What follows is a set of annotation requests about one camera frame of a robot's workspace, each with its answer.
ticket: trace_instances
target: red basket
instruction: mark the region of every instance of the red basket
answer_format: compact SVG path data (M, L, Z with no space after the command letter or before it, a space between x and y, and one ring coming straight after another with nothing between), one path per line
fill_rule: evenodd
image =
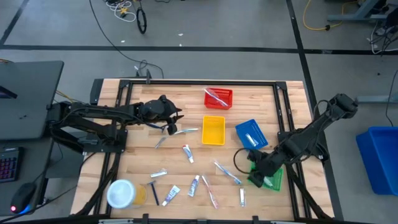
M218 100L205 93L205 106L207 108L228 110L232 107L232 90L209 88L217 94L217 97L224 101L228 106L223 106Z

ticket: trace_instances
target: concrete floor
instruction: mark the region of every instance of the concrete floor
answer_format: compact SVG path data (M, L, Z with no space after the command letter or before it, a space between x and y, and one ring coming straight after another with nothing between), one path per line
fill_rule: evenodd
M285 1L172 0L162 4L144 0L142 4L148 17L146 35L138 32L135 22L115 18L102 1L92 1L105 33L118 46L178 47L181 44L183 47L297 48ZM6 30L21 3L22 0L0 0L0 33ZM305 49L369 50L366 38L373 23L345 22L328 32L311 31L303 27L301 20L306 3L306 0L293 1ZM340 13L341 4L340 1L313 1L307 11L307 24L324 26L326 15ZM349 6L347 10L355 10L355 6ZM36 45L36 49L38 45L109 46L93 19L88 1L81 0L30 0L5 44L8 47ZM58 89L82 101L89 100L89 86L95 78L131 77L134 66L138 66L116 51L102 51L101 48L91 51L1 48L0 58L15 62L63 60L65 67ZM295 52L130 50L124 53L162 67L166 78L304 81L299 55ZM395 55L380 58L375 55L309 54L306 58L317 100L330 99L340 92L353 98L388 94L392 76L398 69ZM153 77L160 78L158 69L150 70ZM395 123L398 123L397 112L398 108L392 105L389 114ZM385 105L360 105L353 119L339 121L326 130L345 220L396 223L398 198L372 192L355 142L355 136L370 126L388 126L384 113ZM76 156L76 160L81 161L81 158ZM52 179L47 196L57 196L76 182L77 177L71 176ZM19 220L65 217L69 214L73 194L69 192Z

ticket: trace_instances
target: blue plastic box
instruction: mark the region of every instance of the blue plastic box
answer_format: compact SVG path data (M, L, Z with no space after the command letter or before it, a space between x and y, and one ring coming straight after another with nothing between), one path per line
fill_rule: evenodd
M370 127L356 143L374 193L398 196L398 128Z
M236 125L235 129L245 149L261 149L268 145L266 137L264 137L264 134L261 132L259 125L254 119ZM253 147L246 137L246 134L250 134L250 137L256 140L258 145Z

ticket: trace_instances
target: green container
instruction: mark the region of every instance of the green container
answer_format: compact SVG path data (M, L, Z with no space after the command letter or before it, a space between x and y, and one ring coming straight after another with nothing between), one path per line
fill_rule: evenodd
M280 192L280 188L282 187L283 177L284 177L284 170L283 170L283 168L279 168L279 170L272 177L267 177L273 186L270 187L264 183L262 185L262 187Z

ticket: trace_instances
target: wooden table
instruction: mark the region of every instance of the wooden table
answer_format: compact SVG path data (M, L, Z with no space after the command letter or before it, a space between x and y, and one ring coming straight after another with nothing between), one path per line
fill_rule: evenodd
M290 106L295 128L303 128L311 122L307 97L302 82L286 82L290 98ZM98 105L114 106L119 80L105 79L103 82ZM280 192L259 189L248 183L247 175L238 172L233 165L233 154L242 147L235 126L249 119L255 119L264 133L269 145L264 151L271 152L277 145L279 125L275 110L272 88L268 86L222 86L233 90L233 107L230 110L211 110L203 105L203 85L134 85L131 103L147 102L158 99L165 94L178 108L183 109L185 117L178 120L178 129L199 128L194 133L185 133L168 138L160 148L155 149L159 139L164 135L158 129L147 126L128 126L126 151L122 154L118 179L128 179L135 184L151 181L151 173L162 168L168 174L156 178L155 188L160 203L164 200L173 185L177 185L180 193L166 206L157 206L150 187L147 187L147 202L140 208L126 210L112 209L112 217L141 218L149 213L150 218L180 219L215 219L215 220L251 220L253 215L260 220L293 220L289 186L286 171ZM280 94L282 110L285 111L284 99ZM201 128L204 115L224 116L226 119L226 141L224 146L209 146L201 143ZM108 121L98 120L100 124ZM284 113L286 130L289 130L287 116ZM189 144L195 162L188 162L182 145ZM236 158L238 166L249 170L250 162L247 154L241 152ZM81 170L78 187L73 201L71 213L79 211L96 190L103 165L104 154L93 156ZM239 205L239 186L224 175L212 163L216 159L244 183L246 189L246 207ZM325 173L321 162L315 158L303 164L305 182L308 191L324 211L333 216ZM193 198L187 195L195 175L206 174L210 180L219 209L213 208L206 188L201 181ZM299 190L296 188L300 215L303 217L303 203ZM104 212L106 196L103 197L101 211Z

